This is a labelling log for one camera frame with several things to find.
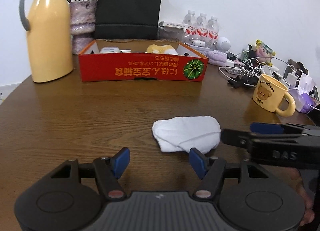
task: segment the thermos handle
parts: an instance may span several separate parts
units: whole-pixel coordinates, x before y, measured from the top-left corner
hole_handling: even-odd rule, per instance
[[[24,13],[24,1],[20,0],[19,2],[19,15],[20,15],[20,21],[26,31],[30,30],[30,23],[29,20],[26,18],[26,15]]]

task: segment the pumpkin illustration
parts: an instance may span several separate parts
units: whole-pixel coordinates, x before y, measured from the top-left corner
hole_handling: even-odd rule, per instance
[[[204,69],[204,63],[199,59],[189,61],[183,68],[183,75],[188,79],[198,78]]]

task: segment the water bottle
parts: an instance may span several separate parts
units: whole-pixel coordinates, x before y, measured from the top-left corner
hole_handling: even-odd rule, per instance
[[[211,47],[214,42],[217,41],[218,33],[219,33],[219,25],[217,22],[218,18],[211,17],[211,19],[208,21],[208,33],[207,33],[207,39],[205,40],[207,47]]]
[[[195,18],[195,12],[192,10],[188,10],[188,14],[184,17],[183,24],[188,25],[188,29],[186,33],[183,36],[183,42],[184,43],[189,43],[191,40],[193,40],[192,34],[195,34],[196,32],[196,18]]]
[[[197,40],[205,41],[208,33],[208,25],[207,25],[207,14],[200,13],[200,16],[196,19],[196,32],[195,35],[197,37]]]

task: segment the pink vase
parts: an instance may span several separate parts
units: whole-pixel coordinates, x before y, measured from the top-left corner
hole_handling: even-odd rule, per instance
[[[92,40],[91,33],[95,30],[96,0],[74,1],[70,3],[72,53],[77,55]]]

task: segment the butterbear text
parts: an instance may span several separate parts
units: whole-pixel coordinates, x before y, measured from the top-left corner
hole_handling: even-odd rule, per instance
[[[273,87],[271,86],[271,84],[270,84],[269,82],[267,82],[267,81],[265,81],[265,80],[261,80],[260,83],[267,84],[267,85],[270,87],[271,91],[272,91],[272,92],[275,92],[275,91],[273,90]]]

